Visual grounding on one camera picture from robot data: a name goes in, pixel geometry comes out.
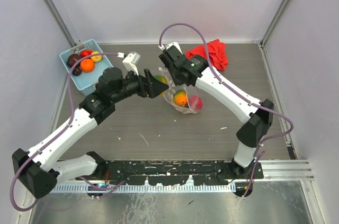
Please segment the yellow lemon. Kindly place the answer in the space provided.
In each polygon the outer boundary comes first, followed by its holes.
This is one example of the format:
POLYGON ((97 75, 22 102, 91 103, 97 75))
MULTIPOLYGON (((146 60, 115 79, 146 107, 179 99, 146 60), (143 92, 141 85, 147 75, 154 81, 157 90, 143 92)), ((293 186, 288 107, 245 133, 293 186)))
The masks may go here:
POLYGON ((90 59, 93 60, 94 63, 97 63, 97 62, 102 61, 102 55, 98 51, 93 51, 91 53, 90 59))

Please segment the clear dotted zip bag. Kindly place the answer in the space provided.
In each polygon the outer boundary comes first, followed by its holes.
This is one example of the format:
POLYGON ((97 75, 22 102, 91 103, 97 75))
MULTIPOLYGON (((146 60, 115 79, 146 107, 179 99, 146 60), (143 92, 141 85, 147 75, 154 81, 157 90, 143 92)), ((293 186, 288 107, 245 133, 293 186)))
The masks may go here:
POLYGON ((197 114, 204 108, 204 103, 198 91, 193 86, 185 84, 177 86, 165 68, 158 68, 160 74, 155 77, 168 85, 168 89, 161 96, 174 109, 183 114, 197 114))

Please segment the green orange fruit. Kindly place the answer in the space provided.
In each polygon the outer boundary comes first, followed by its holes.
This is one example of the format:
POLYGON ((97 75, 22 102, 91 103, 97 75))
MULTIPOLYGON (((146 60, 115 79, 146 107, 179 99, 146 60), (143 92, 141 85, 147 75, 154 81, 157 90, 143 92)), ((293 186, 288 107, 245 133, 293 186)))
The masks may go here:
POLYGON ((154 76, 158 81, 160 81, 160 82, 162 82, 162 83, 164 83, 164 84, 168 84, 168 82, 167 82, 167 80, 166 80, 166 78, 164 77, 164 76, 162 76, 162 75, 155 75, 154 76))

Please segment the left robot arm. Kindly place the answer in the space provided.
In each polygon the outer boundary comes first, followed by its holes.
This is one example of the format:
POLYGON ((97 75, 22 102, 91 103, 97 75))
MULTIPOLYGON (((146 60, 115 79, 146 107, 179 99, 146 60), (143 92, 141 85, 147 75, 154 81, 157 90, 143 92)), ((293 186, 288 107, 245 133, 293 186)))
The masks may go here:
POLYGON ((45 197, 58 184, 80 176, 95 180, 104 177, 106 161, 95 152, 60 162, 59 158, 83 135, 96 128, 115 111, 115 104, 137 94, 155 98, 169 86, 157 80, 148 69, 144 75, 130 71, 122 75, 119 68, 108 68, 71 117, 45 140, 28 151, 18 149, 12 155, 19 181, 36 198, 45 197))

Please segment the dark red apple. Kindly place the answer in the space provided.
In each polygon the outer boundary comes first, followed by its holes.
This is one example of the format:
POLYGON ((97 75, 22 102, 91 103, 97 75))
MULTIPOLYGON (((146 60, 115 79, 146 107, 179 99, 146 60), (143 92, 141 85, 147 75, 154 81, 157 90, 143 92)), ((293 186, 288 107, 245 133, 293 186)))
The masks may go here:
POLYGON ((77 61, 79 61, 80 59, 81 59, 81 56, 80 56, 80 55, 78 55, 78 54, 76 54, 76 53, 71 54, 71 55, 68 57, 67 61, 66 61, 66 65, 67 65, 69 68, 72 68, 73 65, 74 65, 77 61))

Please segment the small dark plum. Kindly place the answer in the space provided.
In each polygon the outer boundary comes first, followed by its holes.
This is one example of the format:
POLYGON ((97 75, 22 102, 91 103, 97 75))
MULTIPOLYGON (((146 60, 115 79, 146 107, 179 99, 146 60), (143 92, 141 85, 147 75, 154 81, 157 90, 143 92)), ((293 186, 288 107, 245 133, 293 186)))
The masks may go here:
POLYGON ((82 70, 79 67, 75 67, 72 71, 74 76, 79 76, 82 73, 82 70))

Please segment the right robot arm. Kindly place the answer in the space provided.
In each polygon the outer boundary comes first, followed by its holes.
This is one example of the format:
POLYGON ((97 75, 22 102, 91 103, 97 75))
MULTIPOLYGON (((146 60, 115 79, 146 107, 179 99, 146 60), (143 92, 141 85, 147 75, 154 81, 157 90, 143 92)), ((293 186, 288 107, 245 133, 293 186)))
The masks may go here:
POLYGON ((269 99, 262 102, 247 95, 210 67, 202 56, 187 58, 176 42, 158 47, 162 51, 159 58, 176 86, 185 84, 205 91, 231 110, 243 123, 236 133, 239 144, 231 164, 233 174, 238 178, 245 178, 251 172, 256 148, 273 121, 273 114, 261 108, 272 109, 274 104, 269 99))

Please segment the yellow green mango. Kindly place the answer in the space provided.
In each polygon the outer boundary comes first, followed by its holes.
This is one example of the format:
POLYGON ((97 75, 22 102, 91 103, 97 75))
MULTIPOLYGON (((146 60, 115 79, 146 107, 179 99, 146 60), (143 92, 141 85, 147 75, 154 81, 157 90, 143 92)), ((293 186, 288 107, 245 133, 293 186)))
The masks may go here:
POLYGON ((173 102, 177 106, 186 106, 188 102, 186 91, 183 89, 176 91, 173 97, 173 102))

